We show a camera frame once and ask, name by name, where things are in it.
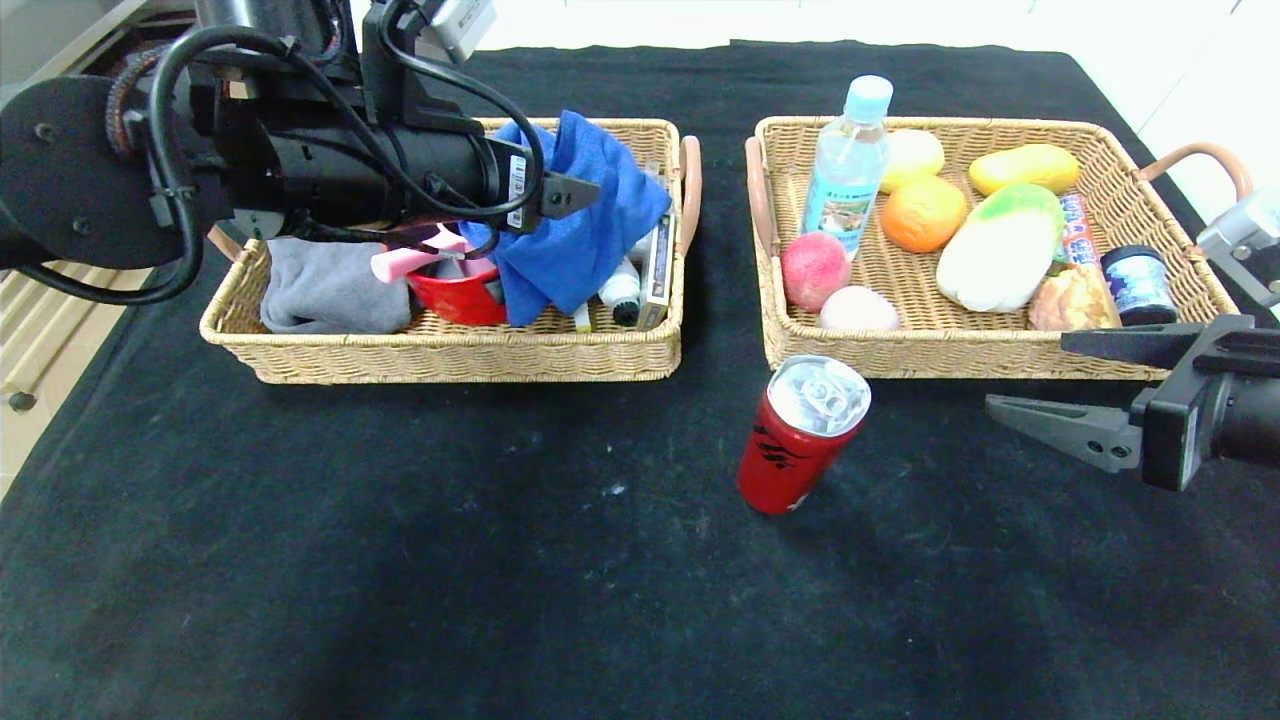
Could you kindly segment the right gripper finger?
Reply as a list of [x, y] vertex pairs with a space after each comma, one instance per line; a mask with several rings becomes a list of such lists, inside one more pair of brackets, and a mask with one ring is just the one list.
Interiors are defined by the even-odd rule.
[[1120, 407], [987, 395], [998, 424], [1107, 473], [1140, 465], [1142, 429]]
[[1060, 348], [1087, 357], [1171, 370], [1206, 328], [1203, 323], [1171, 323], [1074, 331], [1060, 336]]

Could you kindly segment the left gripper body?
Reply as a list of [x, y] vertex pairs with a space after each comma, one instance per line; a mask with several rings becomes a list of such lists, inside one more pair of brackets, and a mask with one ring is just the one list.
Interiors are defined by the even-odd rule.
[[344, 225], [479, 222], [500, 231], [534, 229], [541, 215], [547, 150], [525, 119], [493, 128], [393, 124], [344, 151]]

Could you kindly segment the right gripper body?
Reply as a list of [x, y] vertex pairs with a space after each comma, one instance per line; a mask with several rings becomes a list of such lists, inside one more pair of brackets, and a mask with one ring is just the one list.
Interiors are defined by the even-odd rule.
[[1219, 316], [1201, 329], [1142, 410], [1140, 478], [1184, 491], [1206, 462], [1279, 462], [1279, 333], [1252, 318]]

